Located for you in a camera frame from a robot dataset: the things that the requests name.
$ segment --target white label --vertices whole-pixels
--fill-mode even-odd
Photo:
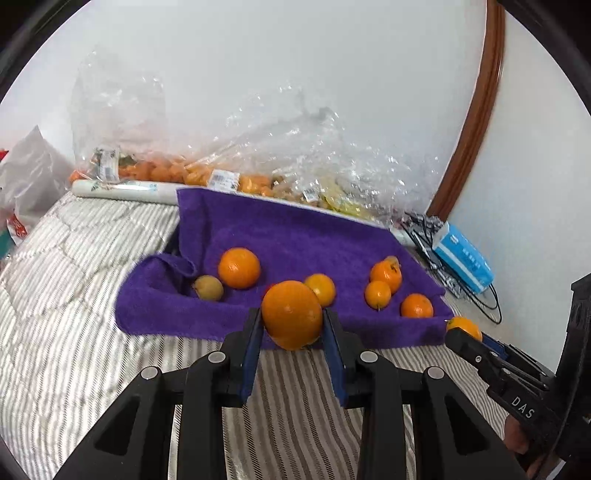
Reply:
[[[99,178],[102,181],[119,181],[119,149],[104,149],[100,155]]]
[[[318,202],[320,200],[318,192],[315,189],[305,189],[302,193],[308,203]]]
[[[227,170],[214,170],[207,182],[208,188],[219,192],[237,192],[240,174]]]

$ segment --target purple cloth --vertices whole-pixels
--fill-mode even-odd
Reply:
[[[119,291],[115,317],[132,335],[163,334],[223,340],[241,330],[250,307],[258,307],[266,287],[283,280],[303,281],[325,273],[336,285],[332,308],[343,328],[357,333],[368,348],[443,343],[445,320],[452,311],[439,287],[385,229],[321,211],[294,208],[207,189],[183,189],[180,208],[180,255],[147,257],[130,273]],[[222,254],[245,247],[261,261],[262,274],[249,290],[226,288],[221,302],[199,300],[191,284],[199,275],[217,276]],[[380,312],[365,303],[369,271],[396,255],[402,286]],[[400,316],[400,303],[410,293],[432,302],[435,316]]]

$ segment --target white quilted bedding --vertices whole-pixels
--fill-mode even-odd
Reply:
[[[164,247],[177,222],[174,206],[67,194],[0,275],[0,436],[32,479],[55,475],[141,368],[186,367],[219,346],[128,336],[115,326],[119,286],[138,260]],[[442,366],[500,431],[502,410],[444,347],[382,353],[404,368]],[[361,413],[339,408],[321,352],[262,352],[252,397],[224,421],[231,479],[355,477]]]

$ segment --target white wall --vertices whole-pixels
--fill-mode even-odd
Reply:
[[[71,156],[67,106],[77,68],[103,44],[163,78],[175,132],[191,136],[235,111],[247,93],[289,80],[321,91],[350,140],[416,154],[442,176],[476,82],[485,5],[92,0],[42,46],[0,104],[0,145],[39,124]]]
[[[591,117],[544,47],[507,20],[491,124],[450,221],[496,273],[504,322],[485,330],[554,369],[570,285],[591,271]]]

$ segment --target striped fabric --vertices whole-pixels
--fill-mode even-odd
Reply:
[[[177,222],[173,206],[67,194],[0,275],[0,436],[31,479],[52,478],[143,367],[183,368],[219,348],[208,340],[128,336],[115,326],[119,286],[138,260],[164,247]],[[505,414],[475,370],[445,347],[381,354],[417,371],[441,366],[501,432]],[[230,479],[355,478],[362,415],[339,407],[320,351],[261,352],[247,405],[225,410],[223,420]],[[408,410],[405,423],[414,478]]]

